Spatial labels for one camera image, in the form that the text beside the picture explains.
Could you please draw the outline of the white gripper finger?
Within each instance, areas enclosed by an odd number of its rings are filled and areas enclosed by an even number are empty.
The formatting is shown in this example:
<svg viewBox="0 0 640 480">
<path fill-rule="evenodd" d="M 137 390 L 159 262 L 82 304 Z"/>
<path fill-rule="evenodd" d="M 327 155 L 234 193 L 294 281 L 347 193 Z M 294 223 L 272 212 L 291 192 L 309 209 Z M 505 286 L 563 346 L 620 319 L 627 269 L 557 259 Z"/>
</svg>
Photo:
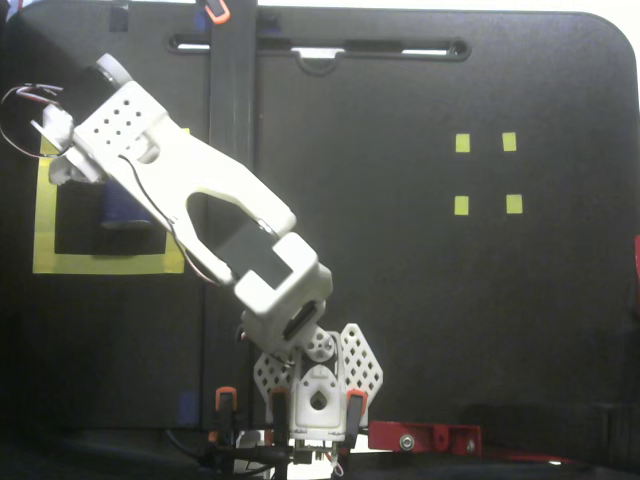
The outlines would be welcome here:
<svg viewBox="0 0 640 480">
<path fill-rule="evenodd" d="M 66 158 L 51 160 L 48 178 L 53 185 L 63 185 L 67 182 L 86 182 L 86 176 Z"/>
</svg>

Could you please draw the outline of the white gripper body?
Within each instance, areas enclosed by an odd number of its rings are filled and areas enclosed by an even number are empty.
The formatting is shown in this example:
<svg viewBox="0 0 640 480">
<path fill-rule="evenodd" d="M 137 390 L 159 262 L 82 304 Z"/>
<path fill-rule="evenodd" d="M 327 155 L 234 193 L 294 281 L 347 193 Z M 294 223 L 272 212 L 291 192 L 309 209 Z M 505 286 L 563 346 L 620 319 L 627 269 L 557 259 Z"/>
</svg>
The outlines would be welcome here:
<svg viewBox="0 0 640 480">
<path fill-rule="evenodd" d="M 61 108 L 49 105 L 42 113 L 42 120 L 31 125 L 57 151 L 55 158 L 66 158 L 86 176 L 87 184 L 100 184 L 106 179 L 104 171 L 73 142 L 72 117 Z"/>
</svg>

